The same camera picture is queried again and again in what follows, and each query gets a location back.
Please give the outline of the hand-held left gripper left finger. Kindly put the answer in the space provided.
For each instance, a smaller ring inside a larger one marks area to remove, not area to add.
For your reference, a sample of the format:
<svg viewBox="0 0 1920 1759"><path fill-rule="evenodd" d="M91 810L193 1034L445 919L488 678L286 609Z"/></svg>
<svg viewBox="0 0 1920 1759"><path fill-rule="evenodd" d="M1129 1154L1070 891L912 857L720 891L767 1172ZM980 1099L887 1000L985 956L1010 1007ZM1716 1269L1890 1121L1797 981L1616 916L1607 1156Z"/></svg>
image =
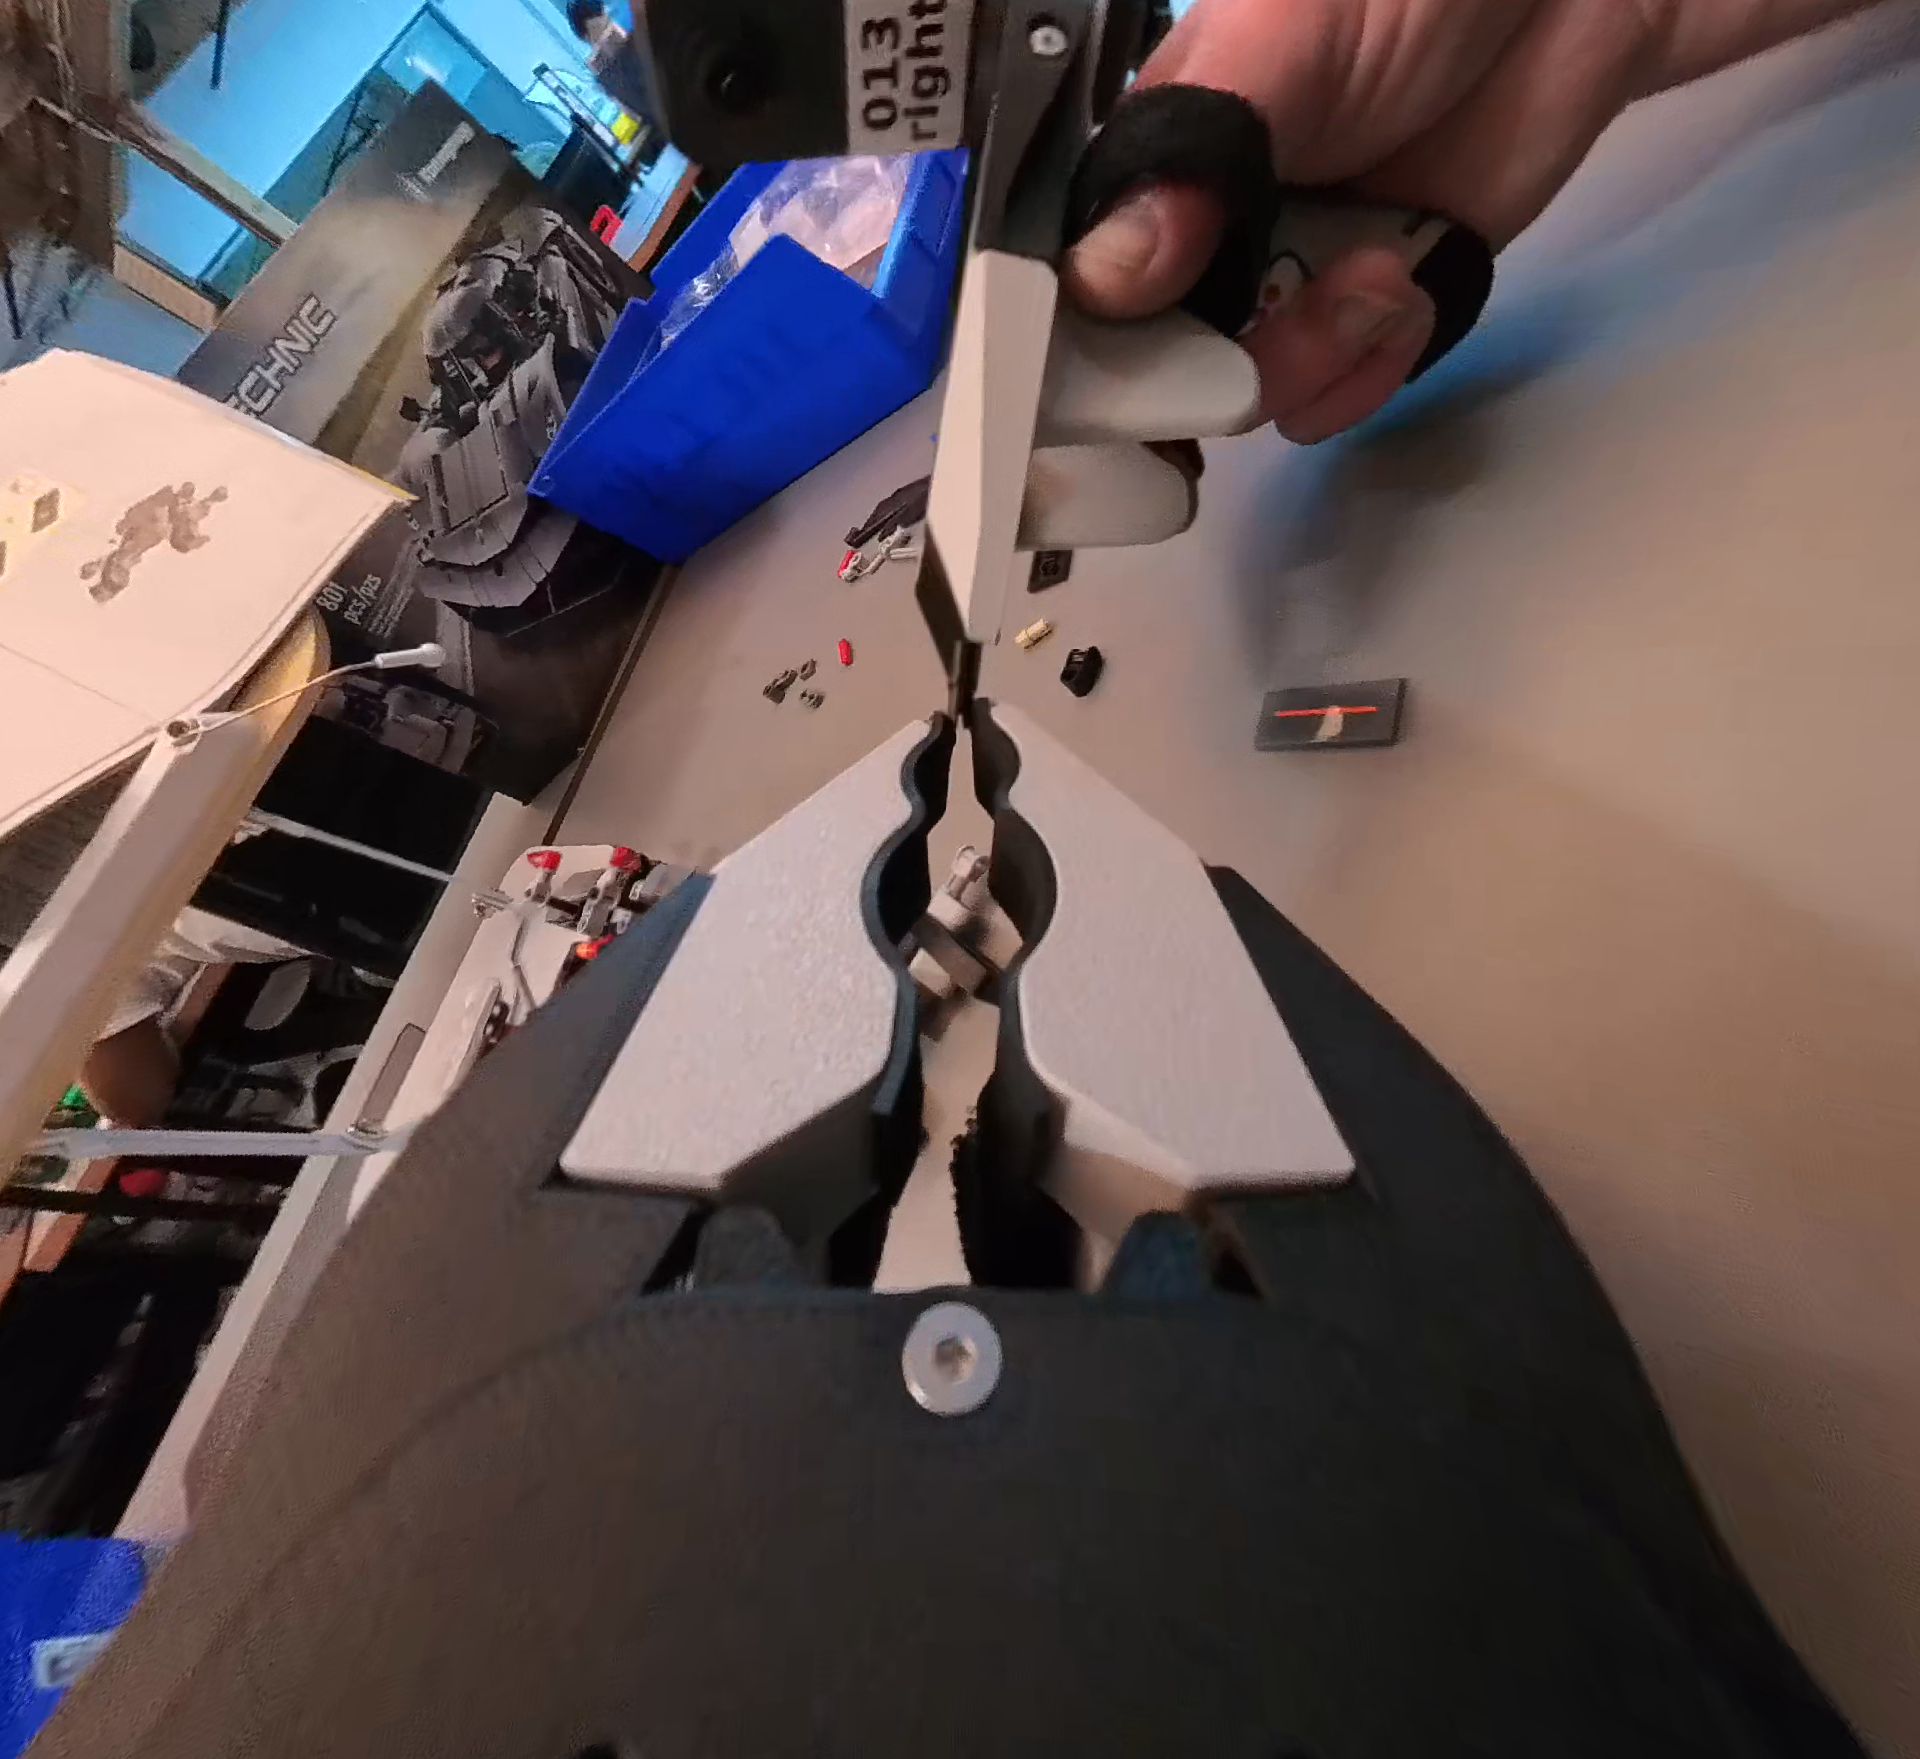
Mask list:
<svg viewBox="0 0 1920 1759"><path fill-rule="evenodd" d="M559 1168L590 1189L767 1211L829 1286L872 1286L926 1149L929 826L958 724L891 735L663 905L644 995Z"/></svg>

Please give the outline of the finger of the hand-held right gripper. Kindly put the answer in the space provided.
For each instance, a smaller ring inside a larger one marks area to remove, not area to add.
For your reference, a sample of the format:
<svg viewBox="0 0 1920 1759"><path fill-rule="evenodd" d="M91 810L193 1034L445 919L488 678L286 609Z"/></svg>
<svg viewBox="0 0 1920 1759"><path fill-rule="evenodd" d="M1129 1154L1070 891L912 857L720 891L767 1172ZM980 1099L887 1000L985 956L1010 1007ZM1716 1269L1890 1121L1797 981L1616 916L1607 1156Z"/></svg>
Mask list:
<svg viewBox="0 0 1920 1759"><path fill-rule="evenodd" d="M1000 629L1056 300L1044 258L965 258L916 573L916 605L939 658L993 646Z"/></svg>

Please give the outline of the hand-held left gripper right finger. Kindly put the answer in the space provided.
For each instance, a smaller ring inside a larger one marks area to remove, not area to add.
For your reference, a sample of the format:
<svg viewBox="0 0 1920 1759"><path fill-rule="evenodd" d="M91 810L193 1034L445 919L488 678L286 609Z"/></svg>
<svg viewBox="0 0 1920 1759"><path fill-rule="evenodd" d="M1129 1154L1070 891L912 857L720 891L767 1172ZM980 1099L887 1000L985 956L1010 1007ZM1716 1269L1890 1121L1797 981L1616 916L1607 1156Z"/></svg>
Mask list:
<svg viewBox="0 0 1920 1759"><path fill-rule="evenodd" d="M1358 1172L1205 857L1003 701L972 708L986 887L1019 952L958 1143L972 1281L1070 1290L1144 1217Z"/></svg>

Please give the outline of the lego car chassis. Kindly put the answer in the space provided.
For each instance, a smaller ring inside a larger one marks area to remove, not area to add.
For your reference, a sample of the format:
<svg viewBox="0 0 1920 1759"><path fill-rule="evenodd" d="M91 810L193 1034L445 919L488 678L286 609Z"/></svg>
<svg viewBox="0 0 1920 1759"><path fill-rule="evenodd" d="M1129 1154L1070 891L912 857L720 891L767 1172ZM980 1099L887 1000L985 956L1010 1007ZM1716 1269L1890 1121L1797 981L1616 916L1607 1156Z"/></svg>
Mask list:
<svg viewBox="0 0 1920 1759"><path fill-rule="evenodd" d="M499 991L546 1000L590 962L593 940L626 931L695 874L614 843L531 846L492 885L496 905L476 905L468 956Z"/></svg>

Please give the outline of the black grey lego subassembly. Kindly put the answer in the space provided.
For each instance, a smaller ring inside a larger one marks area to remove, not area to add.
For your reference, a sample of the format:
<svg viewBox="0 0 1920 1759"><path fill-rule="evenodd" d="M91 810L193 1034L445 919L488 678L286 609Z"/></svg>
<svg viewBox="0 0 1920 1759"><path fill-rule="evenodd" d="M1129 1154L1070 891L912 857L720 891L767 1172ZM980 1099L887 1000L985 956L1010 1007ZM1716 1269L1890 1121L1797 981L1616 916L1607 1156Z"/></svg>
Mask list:
<svg viewBox="0 0 1920 1759"><path fill-rule="evenodd" d="M904 936L904 962L929 1000L1000 1004L1024 940L997 905L986 849L965 843Z"/></svg>

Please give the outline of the dark lego tile red stripe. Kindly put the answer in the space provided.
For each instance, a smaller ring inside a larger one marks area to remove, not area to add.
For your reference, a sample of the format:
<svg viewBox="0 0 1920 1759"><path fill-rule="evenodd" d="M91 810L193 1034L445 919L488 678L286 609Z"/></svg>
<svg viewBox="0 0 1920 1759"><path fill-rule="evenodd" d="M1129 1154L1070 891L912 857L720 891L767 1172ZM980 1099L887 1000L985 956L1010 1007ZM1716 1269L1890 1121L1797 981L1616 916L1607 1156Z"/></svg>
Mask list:
<svg viewBox="0 0 1920 1759"><path fill-rule="evenodd" d="M1255 752L1344 752L1401 739L1403 678L1271 688Z"/></svg>

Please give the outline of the dark lego set box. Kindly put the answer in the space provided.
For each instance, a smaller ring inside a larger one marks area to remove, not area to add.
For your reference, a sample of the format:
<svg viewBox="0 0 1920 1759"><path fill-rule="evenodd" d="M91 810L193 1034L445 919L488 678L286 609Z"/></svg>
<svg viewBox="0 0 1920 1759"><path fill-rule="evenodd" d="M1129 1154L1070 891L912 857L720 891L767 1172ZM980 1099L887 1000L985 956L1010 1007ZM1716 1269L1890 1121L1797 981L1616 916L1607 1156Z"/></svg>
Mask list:
<svg viewBox="0 0 1920 1759"><path fill-rule="evenodd" d="M324 717L531 802L590 743L663 557L537 490L640 280L425 87L179 382L402 502L314 592Z"/></svg>

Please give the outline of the lego instruction booklet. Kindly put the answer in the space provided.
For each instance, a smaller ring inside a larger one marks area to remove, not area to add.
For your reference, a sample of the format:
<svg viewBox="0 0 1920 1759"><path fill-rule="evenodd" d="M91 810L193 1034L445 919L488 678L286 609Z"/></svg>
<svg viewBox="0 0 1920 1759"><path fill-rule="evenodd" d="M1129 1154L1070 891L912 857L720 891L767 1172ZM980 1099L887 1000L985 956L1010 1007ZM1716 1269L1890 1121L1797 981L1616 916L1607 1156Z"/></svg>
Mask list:
<svg viewBox="0 0 1920 1759"><path fill-rule="evenodd" d="M396 489L219 402L51 350L4 372L4 835L211 708Z"/></svg>

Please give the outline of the clear plastic bags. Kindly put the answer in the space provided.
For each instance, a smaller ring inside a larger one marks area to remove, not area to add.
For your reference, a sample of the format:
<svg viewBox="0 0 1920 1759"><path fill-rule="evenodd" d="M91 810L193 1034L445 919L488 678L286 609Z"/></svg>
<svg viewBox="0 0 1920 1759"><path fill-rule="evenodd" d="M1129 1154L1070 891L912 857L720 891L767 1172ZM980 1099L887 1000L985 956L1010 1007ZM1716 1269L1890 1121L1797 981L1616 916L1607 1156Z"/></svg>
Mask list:
<svg viewBox="0 0 1920 1759"><path fill-rule="evenodd" d="M872 291L912 170L912 158L784 161L767 183L746 187L739 211L710 200L703 211L720 211L715 241L693 242L686 232L673 242L673 257L686 257L693 271L668 296L657 327L663 347L686 334L777 236Z"/></svg>

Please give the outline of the blue storage bin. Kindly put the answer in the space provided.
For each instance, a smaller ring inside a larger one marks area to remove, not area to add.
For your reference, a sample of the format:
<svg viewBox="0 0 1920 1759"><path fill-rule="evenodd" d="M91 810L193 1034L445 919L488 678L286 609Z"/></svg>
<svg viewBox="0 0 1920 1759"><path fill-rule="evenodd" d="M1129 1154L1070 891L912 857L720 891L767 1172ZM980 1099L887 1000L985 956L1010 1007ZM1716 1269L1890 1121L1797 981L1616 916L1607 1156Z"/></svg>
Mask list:
<svg viewBox="0 0 1920 1759"><path fill-rule="evenodd" d="M541 457L537 498L686 562L931 384L965 257L965 152L910 158L878 284L770 236L664 342L673 300L777 177L777 161L745 163L657 262L653 296L621 309Z"/></svg>
<svg viewBox="0 0 1920 1759"><path fill-rule="evenodd" d="M24 1755L150 1580L131 1539L4 1530L4 1755Z"/></svg>

